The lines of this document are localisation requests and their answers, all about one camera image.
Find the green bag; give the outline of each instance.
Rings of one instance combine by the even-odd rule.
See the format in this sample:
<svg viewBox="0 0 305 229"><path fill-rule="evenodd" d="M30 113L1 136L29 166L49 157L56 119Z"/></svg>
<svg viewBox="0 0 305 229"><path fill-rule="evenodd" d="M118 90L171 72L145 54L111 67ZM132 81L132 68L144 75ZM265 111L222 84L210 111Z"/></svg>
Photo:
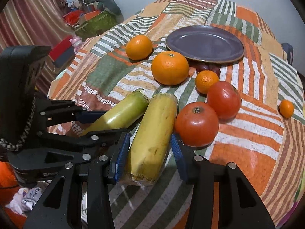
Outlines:
<svg viewBox="0 0 305 229"><path fill-rule="evenodd" d="M81 37L83 41L85 41L87 38L92 38L103 34L116 25L117 22L115 17L107 11L103 11L102 13L80 25L75 30L75 34Z"/></svg>

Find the tomato stem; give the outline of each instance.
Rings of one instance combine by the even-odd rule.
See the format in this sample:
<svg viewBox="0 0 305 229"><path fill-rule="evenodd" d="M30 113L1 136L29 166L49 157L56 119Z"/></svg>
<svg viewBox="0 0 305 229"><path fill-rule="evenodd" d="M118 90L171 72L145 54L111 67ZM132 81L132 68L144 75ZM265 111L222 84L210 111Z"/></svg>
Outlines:
<svg viewBox="0 0 305 229"><path fill-rule="evenodd" d="M199 114L199 113L201 113L203 110L204 110L203 107L194 107L194 108L193 108L193 113Z"/></svg>

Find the plate rim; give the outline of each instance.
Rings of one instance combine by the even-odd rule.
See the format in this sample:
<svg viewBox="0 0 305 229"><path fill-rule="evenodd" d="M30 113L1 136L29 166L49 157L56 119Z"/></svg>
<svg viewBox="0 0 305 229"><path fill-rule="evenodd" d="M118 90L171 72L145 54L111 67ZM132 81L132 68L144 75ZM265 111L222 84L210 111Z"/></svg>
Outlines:
<svg viewBox="0 0 305 229"><path fill-rule="evenodd" d="M192 25L192 26L186 26L186 27L196 27L196 26L213 27L213 28L217 28L217 29L223 30L223 31L225 31L225 32L228 32L227 30L224 30L224 29L222 29L222 28L214 27L214 26L208 26L208 25ZM166 39L165 39L165 45L166 45L166 47L167 47L170 51L172 51L172 52L174 52L174 51L173 51L172 49L170 49L170 48L168 47L168 45L167 45L167 38L168 38L173 32L171 32L171 33L166 37ZM238 40L240 41L240 43L242 44L243 52L242 52L242 54L241 54L239 57L237 57L236 59L233 59L233 60L226 60L226 61L207 61L207 60L202 60L202 59L196 59L196 58L186 57L186 56L184 56L182 53L180 53L180 54L183 55L183 56L184 56L185 58L187 58L187 59L191 59L191 60L195 60L195 61L199 61L199 62L205 62L205 63L227 64L227 63L236 62L236 61L240 60L242 57L244 57L244 55L245 55L245 47L244 47L244 44L241 42L241 40L240 40L239 38L237 38L237 39L238 39Z"/></svg>

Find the pink toy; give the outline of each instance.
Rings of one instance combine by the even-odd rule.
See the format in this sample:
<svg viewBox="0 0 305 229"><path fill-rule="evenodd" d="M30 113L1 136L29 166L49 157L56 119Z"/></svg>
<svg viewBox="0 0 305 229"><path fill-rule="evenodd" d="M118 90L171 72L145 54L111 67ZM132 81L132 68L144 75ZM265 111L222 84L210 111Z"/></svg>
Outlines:
<svg viewBox="0 0 305 229"><path fill-rule="evenodd" d="M77 54L83 45L83 41L81 40L81 37L73 36L73 38L70 39L70 42L71 42L72 46L74 47L74 53Z"/></svg>

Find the corn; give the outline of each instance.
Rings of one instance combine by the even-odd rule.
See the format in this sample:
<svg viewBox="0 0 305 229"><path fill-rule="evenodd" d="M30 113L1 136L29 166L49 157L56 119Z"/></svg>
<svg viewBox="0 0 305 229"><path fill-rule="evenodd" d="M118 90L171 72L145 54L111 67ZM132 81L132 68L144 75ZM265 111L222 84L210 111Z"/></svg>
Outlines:
<svg viewBox="0 0 305 229"><path fill-rule="evenodd" d="M129 184L152 185L158 179L168 154L177 103L167 93L151 99L129 149L124 178Z"/></svg>

